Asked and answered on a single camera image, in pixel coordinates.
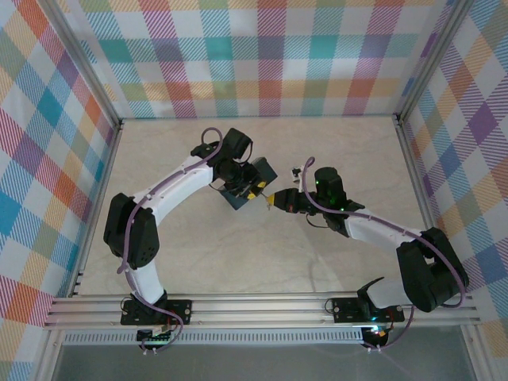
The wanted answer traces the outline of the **dark blue metal box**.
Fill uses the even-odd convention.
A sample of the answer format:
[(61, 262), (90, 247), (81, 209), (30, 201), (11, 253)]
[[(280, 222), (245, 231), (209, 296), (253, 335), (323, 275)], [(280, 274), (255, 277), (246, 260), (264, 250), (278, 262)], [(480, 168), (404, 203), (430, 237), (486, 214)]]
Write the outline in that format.
[[(255, 185), (261, 181), (266, 181), (267, 185), (269, 185), (277, 178), (277, 174), (265, 157), (259, 157), (251, 163), (247, 162), (244, 164), (235, 161), (225, 161), (219, 169), (219, 179), (224, 182), (219, 188), (219, 193), (235, 210), (239, 210), (243, 205), (251, 201), (244, 199), (243, 195), (250, 190), (255, 190)], [(261, 195), (264, 189), (258, 191), (259, 195)]]

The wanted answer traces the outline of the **aluminium side frame rail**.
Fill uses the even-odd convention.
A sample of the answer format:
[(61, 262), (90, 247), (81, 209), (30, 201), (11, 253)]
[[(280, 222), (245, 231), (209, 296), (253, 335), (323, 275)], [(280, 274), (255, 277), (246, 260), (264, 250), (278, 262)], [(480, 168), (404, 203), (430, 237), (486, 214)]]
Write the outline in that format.
[(72, 273), (70, 275), (68, 288), (64, 293), (65, 298), (72, 298), (75, 295), (76, 289), (78, 288), (80, 281), (79, 278), (83, 275), (84, 269), (86, 267), (87, 258), (90, 253), (90, 248), (94, 239), (95, 230), (98, 224), (98, 219), (101, 213), (102, 204), (104, 202), (104, 198), (106, 196), (106, 190), (108, 187), (108, 183), (110, 181), (111, 171), (114, 166), (114, 161), (116, 159), (117, 150), (121, 141), (121, 135), (123, 132), (123, 128), (125, 125), (125, 120), (121, 118), (118, 123), (115, 125), (112, 145), (110, 148), (110, 152), (107, 155), (106, 165), (104, 167), (101, 181), (99, 182), (99, 188), (97, 193), (97, 198), (94, 201), (93, 209), (91, 210), (90, 220), (87, 222), (87, 228), (85, 230), (85, 235), (79, 247), (79, 252), (76, 257), (74, 267)]
[(397, 249), (402, 284), (414, 305), (424, 300), (441, 306), (455, 295), (462, 295), (468, 279), (461, 277), (464, 269), (445, 233), (435, 226), (430, 215), (429, 201), (406, 133), (394, 116), (392, 121), (426, 227), (425, 231), (402, 233), (406, 240)]

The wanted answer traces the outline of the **aluminium mounting rail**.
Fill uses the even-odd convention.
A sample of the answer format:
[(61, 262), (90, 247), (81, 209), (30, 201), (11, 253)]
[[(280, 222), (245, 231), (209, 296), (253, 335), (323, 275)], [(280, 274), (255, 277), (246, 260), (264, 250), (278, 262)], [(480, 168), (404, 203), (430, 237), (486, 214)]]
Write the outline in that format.
[[(325, 301), (353, 293), (177, 294), (192, 301), (192, 329), (321, 328), (333, 326)], [(52, 302), (46, 329), (119, 329), (123, 294), (77, 295)]]

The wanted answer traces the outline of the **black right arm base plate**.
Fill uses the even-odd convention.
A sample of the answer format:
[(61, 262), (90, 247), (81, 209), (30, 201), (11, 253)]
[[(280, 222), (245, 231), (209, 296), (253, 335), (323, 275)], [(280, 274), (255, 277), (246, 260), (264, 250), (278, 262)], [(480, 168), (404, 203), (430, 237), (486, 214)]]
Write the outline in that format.
[(405, 321), (404, 312), (397, 306), (383, 309), (362, 298), (331, 298), (335, 323), (391, 323)]

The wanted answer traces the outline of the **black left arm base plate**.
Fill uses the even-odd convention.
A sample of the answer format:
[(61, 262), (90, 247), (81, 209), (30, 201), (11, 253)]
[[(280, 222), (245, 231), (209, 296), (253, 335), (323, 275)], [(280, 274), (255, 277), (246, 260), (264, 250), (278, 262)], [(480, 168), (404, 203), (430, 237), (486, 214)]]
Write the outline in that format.
[[(190, 299), (162, 300), (155, 304), (160, 310), (165, 310), (180, 317), (184, 325), (191, 322), (192, 301)], [(178, 319), (146, 306), (137, 299), (126, 299), (121, 304), (121, 325), (176, 325)]]

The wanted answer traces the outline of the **aluminium frame post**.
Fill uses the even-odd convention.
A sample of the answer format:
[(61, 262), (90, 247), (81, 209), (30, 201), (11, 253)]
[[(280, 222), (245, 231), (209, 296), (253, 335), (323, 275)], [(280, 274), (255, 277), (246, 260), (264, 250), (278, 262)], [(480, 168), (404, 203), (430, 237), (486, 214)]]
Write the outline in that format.
[(68, 55), (89, 86), (98, 104), (102, 107), (105, 115), (113, 123), (116, 130), (122, 130), (122, 118), (119, 117), (117, 111), (114, 109), (113, 103), (110, 101), (106, 90), (95, 74), (82, 45), (72, 31), (56, 0), (37, 0), (37, 2), (44, 11), (52, 27), (55, 29), (56, 34), (62, 40), (64, 47), (68, 51)]
[(417, 105), (474, 1), (447, 0), (397, 105), (394, 117), (399, 125), (403, 125)]

